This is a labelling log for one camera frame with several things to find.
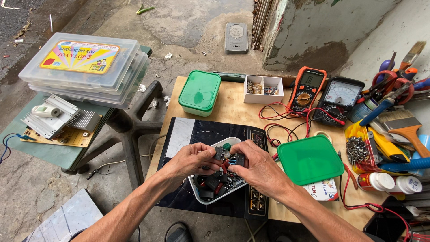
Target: green plastic container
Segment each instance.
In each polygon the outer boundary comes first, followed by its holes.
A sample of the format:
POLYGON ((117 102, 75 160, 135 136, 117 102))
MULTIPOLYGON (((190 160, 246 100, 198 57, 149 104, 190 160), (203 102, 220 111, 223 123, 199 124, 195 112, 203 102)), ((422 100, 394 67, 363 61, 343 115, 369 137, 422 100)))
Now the green plastic container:
POLYGON ((343 174, 344 165, 324 135, 295 140, 278 146, 285 173, 296 185, 306 185, 343 174))
POLYGON ((220 84, 218 74, 192 71, 179 95, 179 104, 185 112, 207 117, 212 113, 220 84))

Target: wooden handle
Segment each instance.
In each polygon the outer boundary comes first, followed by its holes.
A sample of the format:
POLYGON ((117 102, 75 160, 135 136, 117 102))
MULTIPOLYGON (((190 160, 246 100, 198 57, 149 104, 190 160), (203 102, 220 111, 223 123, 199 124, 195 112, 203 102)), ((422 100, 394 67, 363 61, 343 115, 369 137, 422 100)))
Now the wooden handle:
POLYGON ((420 154, 422 158, 427 158, 430 157, 430 151, 423 145, 423 143, 421 143, 420 139, 417 136, 417 130, 421 126, 422 124, 400 129, 393 129, 389 130, 388 132, 403 135, 412 143, 412 145, 415 147, 415 150, 417 150, 418 154, 420 154))

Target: yellow label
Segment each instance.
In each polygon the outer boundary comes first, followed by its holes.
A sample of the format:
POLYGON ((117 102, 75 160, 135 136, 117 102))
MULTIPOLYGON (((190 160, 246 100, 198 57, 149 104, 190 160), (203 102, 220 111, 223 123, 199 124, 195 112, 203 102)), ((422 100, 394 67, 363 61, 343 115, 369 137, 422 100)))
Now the yellow label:
POLYGON ((119 50, 117 45, 62 40, 49 52, 40 67, 104 74, 119 50))

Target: multimeter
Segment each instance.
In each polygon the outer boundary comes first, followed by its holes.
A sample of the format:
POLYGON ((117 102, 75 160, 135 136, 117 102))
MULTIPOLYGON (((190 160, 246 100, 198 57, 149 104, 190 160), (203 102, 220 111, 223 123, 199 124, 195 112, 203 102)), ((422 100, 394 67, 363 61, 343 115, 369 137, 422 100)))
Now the multimeter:
POLYGON ((323 70, 302 67, 294 82, 293 91, 291 92, 290 100, 288 101, 286 111, 291 110, 296 112, 303 112, 305 109, 310 109, 321 90, 327 73, 323 70))
MULTIPOLYGON (((354 79, 344 77, 330 78, 317 108, 322 108, 332 117, 346 122, 348 114, 364 86, 363 82, 354 79)), ((335 121, 320 109, 315 110, 312 119, 334 127, 345 126, 345 124, 335 121)))

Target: brush bristles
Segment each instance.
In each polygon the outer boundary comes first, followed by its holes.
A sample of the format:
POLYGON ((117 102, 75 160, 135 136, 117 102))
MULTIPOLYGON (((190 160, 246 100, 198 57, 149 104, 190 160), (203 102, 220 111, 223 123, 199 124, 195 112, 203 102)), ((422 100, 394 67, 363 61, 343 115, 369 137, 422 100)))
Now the brush bristles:
POLYGON ((392 112, 384 112, 378 116, 378 119, 381 123, 403 119, 403 118, 412 118, 414 115, 409 110, 397 110, 392 112))
POLYGON ((409 53, 411 54, 421 54, 421 51, 423 51, 424 46, 426 46, 427 41, 417 41, 414 46, 412 46, 409 53))

